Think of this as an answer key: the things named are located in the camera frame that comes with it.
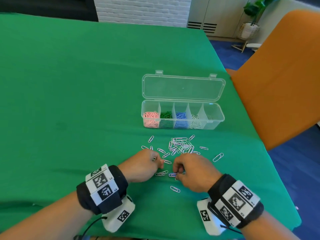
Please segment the chair backrest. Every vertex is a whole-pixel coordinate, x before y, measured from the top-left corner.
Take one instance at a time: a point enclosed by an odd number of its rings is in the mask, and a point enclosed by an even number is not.
[[[320,121],[320,13],[286,14],[232,81],[267,150]]]

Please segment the clear plastic box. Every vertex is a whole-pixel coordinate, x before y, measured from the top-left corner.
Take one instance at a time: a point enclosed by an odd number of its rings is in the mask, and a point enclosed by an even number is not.
[[[185,77],[163,75],[163,71],[146,74],[142,78],[141,117],[143,125],[159,129],[204,129],[213,130],[224,121],[219,104],[226,85],[224,79],[209,77]],[[161,112],[170,111],[172,119],[160,118]],[[157,112],[159,118],[145,118],[145,112]],[[176,113],[185,113],[178,119]]]

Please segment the box lid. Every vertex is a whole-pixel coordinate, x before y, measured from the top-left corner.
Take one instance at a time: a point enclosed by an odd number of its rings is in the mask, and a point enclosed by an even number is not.
[[[221,97],[226,85],[224,79],[209,77],[188,77],[145,74],[142,78],[142,96],[146,99],[169,101],[215,102]]]

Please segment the left hand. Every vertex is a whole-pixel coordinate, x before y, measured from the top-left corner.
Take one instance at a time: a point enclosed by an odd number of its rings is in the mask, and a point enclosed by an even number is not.
[[[164,160],[161,159],[159,153],[150,149],[143,149],[118,165],[118,168],[128,183],[137,183],[147,181],[157,172],[158,168],[162,169],[163,166]]]

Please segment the green tablecloth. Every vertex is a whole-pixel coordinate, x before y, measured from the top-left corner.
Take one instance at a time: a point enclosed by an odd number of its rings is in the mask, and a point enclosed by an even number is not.
[[[0,15],[0,230],[58,200],[104,163],[119,164],[171,137],[195,134],[195,146],[223,173],[242,180],[288,228],[301,219],[236,90],[203,31],[133,24]],[[226,80],[218,103],[226,117],[215,130],[147,129],[141,118],[142,76]],[[170,186],[181,193],[170,190]],[[136,210],[117,236],[229,239],[209,236],[193,193],[169,177],[131,184]],[[107,235],[98,222],[89,234]]]

